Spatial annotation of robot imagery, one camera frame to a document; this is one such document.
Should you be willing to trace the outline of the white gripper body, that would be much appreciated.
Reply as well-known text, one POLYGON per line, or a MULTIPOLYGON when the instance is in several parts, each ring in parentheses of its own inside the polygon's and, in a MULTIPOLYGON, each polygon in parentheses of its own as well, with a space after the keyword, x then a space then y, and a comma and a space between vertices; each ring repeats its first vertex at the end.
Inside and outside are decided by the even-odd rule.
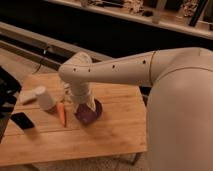
POLYGON ((70 98, 76 106, 86 104, 90 109, 96 108, 89 83, 72 83, 70 85, 70 98))

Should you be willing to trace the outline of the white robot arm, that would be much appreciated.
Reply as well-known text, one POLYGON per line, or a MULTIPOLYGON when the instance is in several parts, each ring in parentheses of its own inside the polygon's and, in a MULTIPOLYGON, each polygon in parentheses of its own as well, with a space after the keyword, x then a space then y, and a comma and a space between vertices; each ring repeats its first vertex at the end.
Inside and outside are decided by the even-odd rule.
POLYGON ((151 89, 147 102, 149 171, 213 171, 213 51, 155 50, 94 63, 78 52, 59 68, 75 116, 84 125, 102 114, 91 82, 151 89))

